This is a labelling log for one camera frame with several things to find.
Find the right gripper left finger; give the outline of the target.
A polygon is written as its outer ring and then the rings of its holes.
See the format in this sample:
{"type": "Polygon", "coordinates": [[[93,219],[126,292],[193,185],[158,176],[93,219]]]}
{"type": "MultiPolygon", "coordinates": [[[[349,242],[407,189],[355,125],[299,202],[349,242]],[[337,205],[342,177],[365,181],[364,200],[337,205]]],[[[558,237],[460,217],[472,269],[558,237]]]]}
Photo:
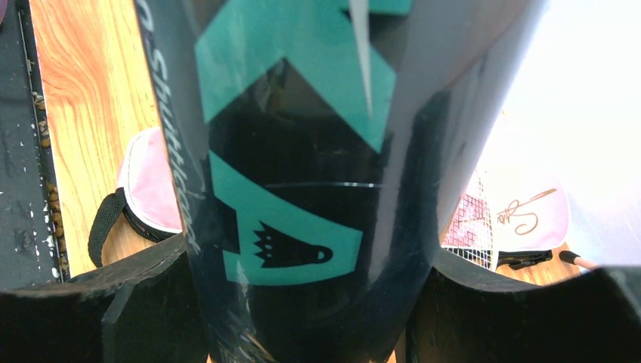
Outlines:
{"type": "Polygon", "coordinates": [[[62,284],[1,293],[3,362],[205,362],[207,357],[182,236],[62,284]]]}

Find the pink racket on bag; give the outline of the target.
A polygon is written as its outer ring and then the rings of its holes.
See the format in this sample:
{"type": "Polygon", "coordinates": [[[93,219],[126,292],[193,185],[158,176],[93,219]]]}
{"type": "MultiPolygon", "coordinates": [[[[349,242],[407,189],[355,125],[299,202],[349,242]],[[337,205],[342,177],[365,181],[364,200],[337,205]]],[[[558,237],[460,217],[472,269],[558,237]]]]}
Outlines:
{"type": "Polygon", "coordinates": [[[491,271],[518,271],[552,260],[570,222],[568,195],[554,175],[477,169],[441,246],[491,271]]]}

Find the pink racket bag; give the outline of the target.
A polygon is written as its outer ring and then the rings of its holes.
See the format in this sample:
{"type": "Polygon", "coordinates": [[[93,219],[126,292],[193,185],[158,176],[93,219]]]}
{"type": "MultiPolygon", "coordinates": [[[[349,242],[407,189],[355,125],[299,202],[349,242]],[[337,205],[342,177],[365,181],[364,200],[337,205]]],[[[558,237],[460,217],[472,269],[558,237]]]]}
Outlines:
{"type": "MultiPolygon", "coordinates": [[[[527,176],[545,172],[560,181],[550,165],[551,160],[523,127],[501,116],[494,124],[475,170],[518,172],[527,176]]],[[[116,190],[108,194],[98,208],[88,241],[88,253],[94,265],[102,266],[104,245],[120,218],[125,218],[133,230],[154,243],[181,231],[163,134],[157,127],[139,132],[129,142],[116,190]]]]}

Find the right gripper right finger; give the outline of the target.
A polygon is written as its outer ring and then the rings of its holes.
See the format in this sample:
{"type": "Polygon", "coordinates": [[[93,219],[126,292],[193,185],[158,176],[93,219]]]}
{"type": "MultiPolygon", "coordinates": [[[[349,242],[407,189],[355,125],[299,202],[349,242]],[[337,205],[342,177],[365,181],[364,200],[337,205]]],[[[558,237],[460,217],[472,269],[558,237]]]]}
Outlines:
{"type": "Polygon", "coordinates": [[[407,326],[408,362],[638,362],[640,269],[540,287],[438,253],[407,326]]]}

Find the black shuttlecock tube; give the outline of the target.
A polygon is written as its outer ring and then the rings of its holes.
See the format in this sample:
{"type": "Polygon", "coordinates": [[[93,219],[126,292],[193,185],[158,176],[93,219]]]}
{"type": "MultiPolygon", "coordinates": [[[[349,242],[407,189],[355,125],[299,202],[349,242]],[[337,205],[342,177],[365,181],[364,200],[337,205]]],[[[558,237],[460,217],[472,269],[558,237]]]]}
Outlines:
{"type": "Polygon", "coordinates": [[[209,354],[384,362],[545,1],[136,1],[209,354]]]}

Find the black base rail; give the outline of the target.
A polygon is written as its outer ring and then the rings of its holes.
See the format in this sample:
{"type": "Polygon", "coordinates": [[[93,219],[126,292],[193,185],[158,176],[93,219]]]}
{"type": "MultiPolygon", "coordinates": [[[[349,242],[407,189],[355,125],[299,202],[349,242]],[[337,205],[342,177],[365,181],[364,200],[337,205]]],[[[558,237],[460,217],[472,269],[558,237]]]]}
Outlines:
{"type": "Polygon", "coordinates": [[[51,195],[57,185],[36,34],[28,1],[1,24],[1,288],[60,283],[51,195]]]}

